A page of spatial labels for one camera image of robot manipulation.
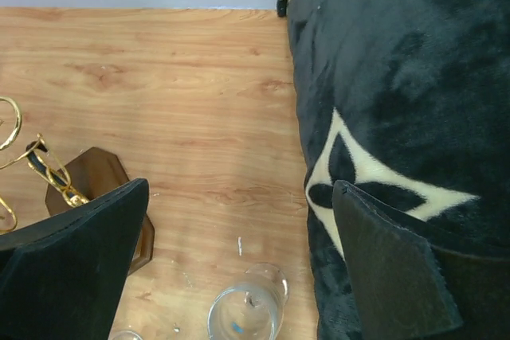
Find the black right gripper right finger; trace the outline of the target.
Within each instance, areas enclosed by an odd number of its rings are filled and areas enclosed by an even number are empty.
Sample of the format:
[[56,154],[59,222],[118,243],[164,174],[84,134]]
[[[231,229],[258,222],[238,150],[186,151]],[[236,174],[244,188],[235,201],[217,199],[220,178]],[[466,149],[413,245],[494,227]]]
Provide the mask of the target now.
[[507,339],[509,250],[398,211],[349,182],[332,194],[365,339]]

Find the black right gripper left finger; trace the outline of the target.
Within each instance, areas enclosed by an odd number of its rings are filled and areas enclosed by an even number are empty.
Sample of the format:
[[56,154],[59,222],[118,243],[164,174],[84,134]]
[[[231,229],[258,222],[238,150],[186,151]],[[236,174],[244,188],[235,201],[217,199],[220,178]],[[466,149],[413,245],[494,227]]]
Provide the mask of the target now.
[[134,179],[1,237],[3,339],[106,339],[149,201]]

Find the clear wine glass back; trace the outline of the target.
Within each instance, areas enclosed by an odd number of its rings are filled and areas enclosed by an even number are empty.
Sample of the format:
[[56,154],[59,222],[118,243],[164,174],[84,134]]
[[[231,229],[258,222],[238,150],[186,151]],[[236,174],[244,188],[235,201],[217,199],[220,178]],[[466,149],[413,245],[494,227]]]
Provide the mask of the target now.
[[143,340],[143,338],[136,331],[125,329],[111,332],[108,340]]

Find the clear wine glass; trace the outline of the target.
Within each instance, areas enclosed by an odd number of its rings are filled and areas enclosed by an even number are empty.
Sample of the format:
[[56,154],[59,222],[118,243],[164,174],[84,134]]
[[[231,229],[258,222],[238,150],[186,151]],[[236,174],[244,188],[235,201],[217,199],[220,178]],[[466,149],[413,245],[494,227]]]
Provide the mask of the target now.
[[275,340],[287,301],[284,273],[273,264],[254,264],[212,303],[207,322],[209,338]]
[[143,340],[143,338],[136,331],[125,329],[111,332],[108,340]]

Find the clear wine glass front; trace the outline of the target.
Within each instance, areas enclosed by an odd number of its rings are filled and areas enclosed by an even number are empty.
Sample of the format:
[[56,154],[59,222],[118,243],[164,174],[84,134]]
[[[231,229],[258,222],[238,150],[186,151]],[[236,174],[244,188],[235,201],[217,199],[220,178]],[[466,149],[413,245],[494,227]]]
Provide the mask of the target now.
[[284,273],[273,264],[254,264],[212,303],[207,322],[209,338],[275,340],[287,301]]

